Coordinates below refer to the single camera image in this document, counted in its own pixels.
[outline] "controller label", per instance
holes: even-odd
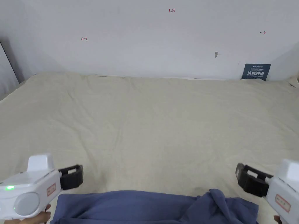
[[[48,187],[47,189],[47,197],[49,197],[54,191],[56,191],[56,183]]]
[[[281,197],[279,194],[276,194],[275,196],[275,202],[279,204],[280,207],[282,207],[287,213],[290,212],[291,205],[288,203],[283,197]]]

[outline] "red arrow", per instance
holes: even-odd
[[[84,39],[86,39],[86,41],[87,41],[87,37],[86,36],[85,36],[85,38],[83,38],[83,37],[81,38],[81,40],[84,40]]]

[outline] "blue cloth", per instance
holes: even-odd
[[[62,194],[51,224],[256,224],[258,205],[218,189],[190,197],[143,191]]]

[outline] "mattress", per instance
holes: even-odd
[[[197,196],[210,188],[260,206],[245,193],[242,162],[273,174],[299,160],[295,78],[216,81],[40,73],[0,101],[0,177],[50,152],[57,168],[79,163],[84,183],[70,193],[141,190]]]

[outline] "poster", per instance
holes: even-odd
[[[266,81],[271,64],[245,64],[241,79],[262,79]]]

